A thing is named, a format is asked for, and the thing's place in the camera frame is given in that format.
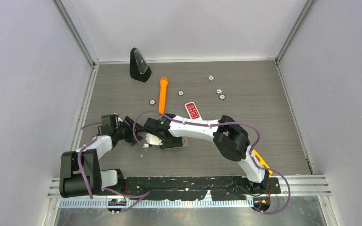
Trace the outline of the black wedge stand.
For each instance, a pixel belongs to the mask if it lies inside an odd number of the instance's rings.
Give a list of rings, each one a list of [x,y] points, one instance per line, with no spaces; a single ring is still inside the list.
[[[132,48],[130,51],[129,72],[132,79],[143,83],[147,82],[152,74],[149,64],[137,48]]]

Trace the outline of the yellow triangular frame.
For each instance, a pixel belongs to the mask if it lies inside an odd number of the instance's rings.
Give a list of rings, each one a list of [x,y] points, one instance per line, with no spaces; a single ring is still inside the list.
[[[252,151],[252,157],[254,157],[253,163],[254,166],[257,170],[259,170],[260,172],[268,172],[269,176],[271,176],[273,174],[272,170],[269,170],[269,165],[267,164],[267,162],[263,159],[263,157],[254,149]]]

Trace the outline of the red white remote control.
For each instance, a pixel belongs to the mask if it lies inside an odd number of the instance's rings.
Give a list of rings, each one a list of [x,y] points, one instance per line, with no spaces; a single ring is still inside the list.
[[[201,114],[199,113],[197,106],[194,102],[188,102],[184,106],[185,106],[186,111],[188,112],[190,119],[202,120]]]

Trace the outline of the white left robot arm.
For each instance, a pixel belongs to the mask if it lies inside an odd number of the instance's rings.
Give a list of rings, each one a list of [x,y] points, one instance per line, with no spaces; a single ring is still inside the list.
[[[59,192],[61,197],[126,194],[127,185],[120,169],[101,170],[100,158],[120,141],[135,145],[145,129],[129,117],[120,119],[115,113],[103,115],[98,133],[92,140],[74,151],[61,155]]]

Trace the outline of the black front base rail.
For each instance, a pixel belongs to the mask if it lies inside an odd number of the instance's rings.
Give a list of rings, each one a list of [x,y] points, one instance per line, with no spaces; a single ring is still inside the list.
[[[269,178],[264,190],[241,176],[212,177],[128,177],[128,194],[149,192],[150,201],[200,201],[210,194],[215,201],[243,200],[247,195],[280,194],[277,178]]]

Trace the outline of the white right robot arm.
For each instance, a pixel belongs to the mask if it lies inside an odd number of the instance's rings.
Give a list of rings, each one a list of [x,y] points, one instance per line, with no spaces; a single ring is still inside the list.
[[[263,193],[269,187],[270,172],[261,164],[262,159],[253,153],[258,141],[251,143],[241,123],[227,115],[219,120],[204,121],[165,114],[161,119],[148,118],[144,128],[163,144],[173,144],[183,137],[214,143],[222,157],[239,164],[254,192]]]

